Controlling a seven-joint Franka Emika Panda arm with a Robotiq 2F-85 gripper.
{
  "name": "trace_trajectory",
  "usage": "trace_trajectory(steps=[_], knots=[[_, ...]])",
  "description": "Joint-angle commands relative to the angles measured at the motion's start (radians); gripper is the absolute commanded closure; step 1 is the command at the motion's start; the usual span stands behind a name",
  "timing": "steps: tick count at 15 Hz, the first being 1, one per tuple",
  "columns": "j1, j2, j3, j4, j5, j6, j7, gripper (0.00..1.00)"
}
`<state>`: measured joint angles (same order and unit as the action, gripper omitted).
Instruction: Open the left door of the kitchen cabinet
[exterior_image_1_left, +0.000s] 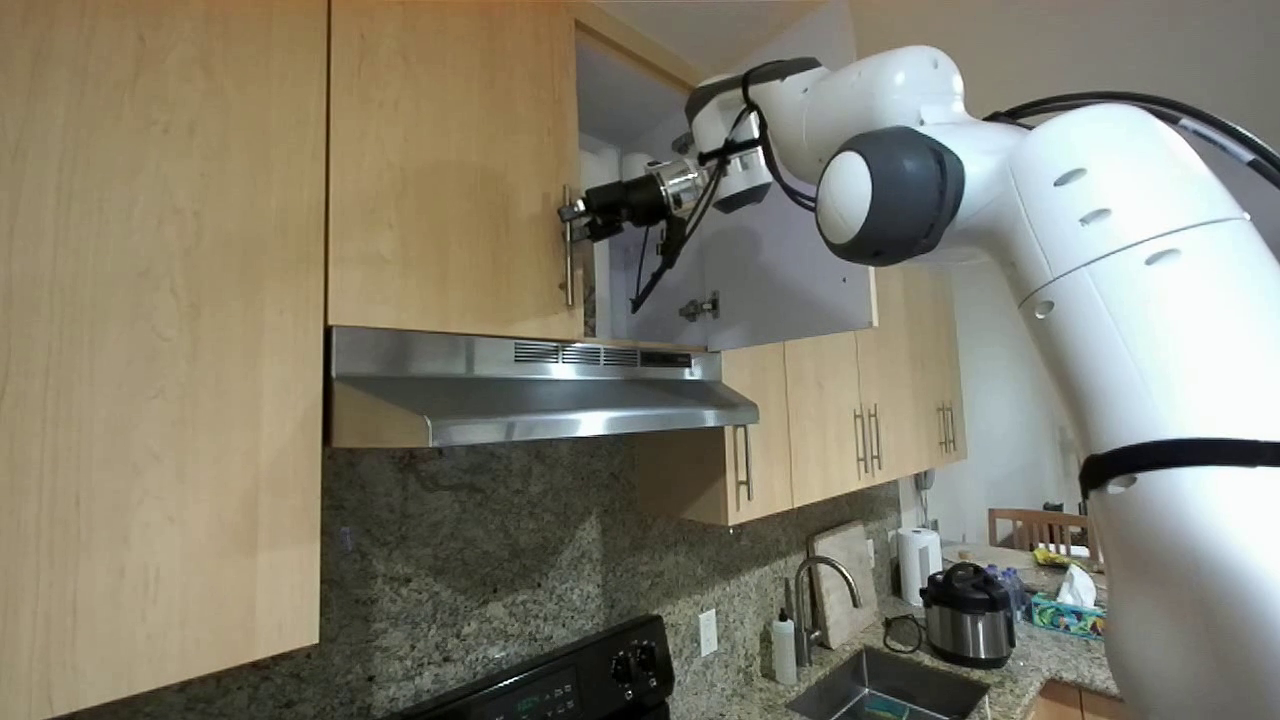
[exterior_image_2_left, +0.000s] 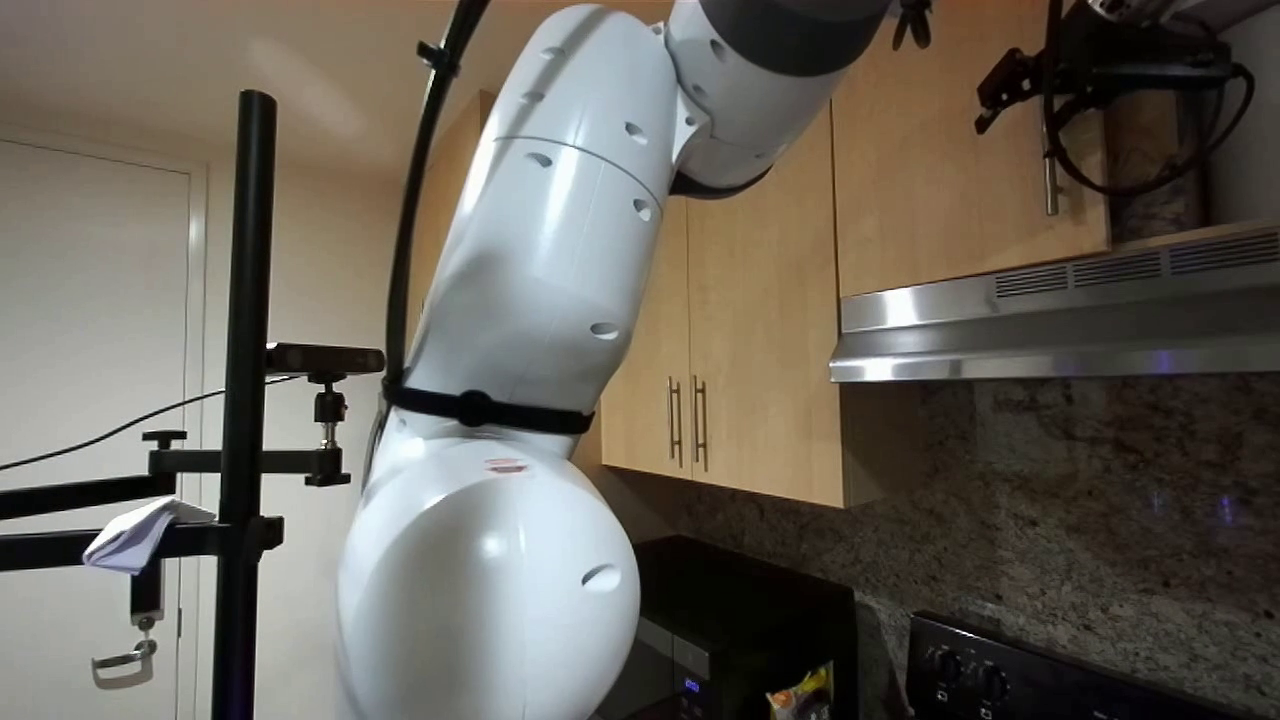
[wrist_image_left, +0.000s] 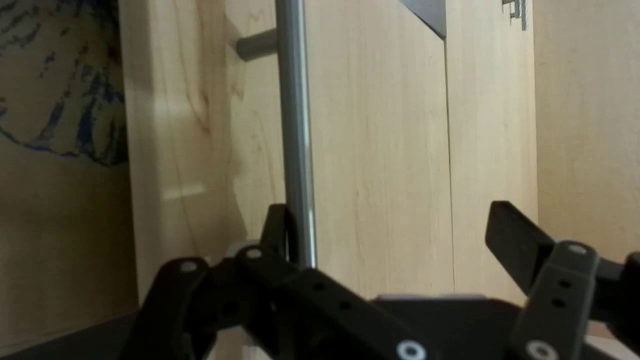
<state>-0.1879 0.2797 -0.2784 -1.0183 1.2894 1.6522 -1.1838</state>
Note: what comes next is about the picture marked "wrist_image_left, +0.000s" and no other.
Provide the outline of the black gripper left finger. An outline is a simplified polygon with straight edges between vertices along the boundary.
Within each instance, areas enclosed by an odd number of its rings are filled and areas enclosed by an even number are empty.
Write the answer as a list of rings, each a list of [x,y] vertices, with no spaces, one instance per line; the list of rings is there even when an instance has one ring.
[[[263,236],[218,265],[167,263],[119,360],[207,360],[242,328],[275,360],[440,360],[417,327],[331,276],[288,260],[293,217],[269,208]]]

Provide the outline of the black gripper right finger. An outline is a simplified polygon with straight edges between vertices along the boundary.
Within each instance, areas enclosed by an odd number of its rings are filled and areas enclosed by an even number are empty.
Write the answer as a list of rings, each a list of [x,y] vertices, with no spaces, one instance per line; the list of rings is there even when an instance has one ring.
[[[490,204],[486,247],[526,295],[508,360],[615,360],[586,342],[602,322],[640,353],[640,254],[602,259],[579,241],[555,241],[508,201]]]

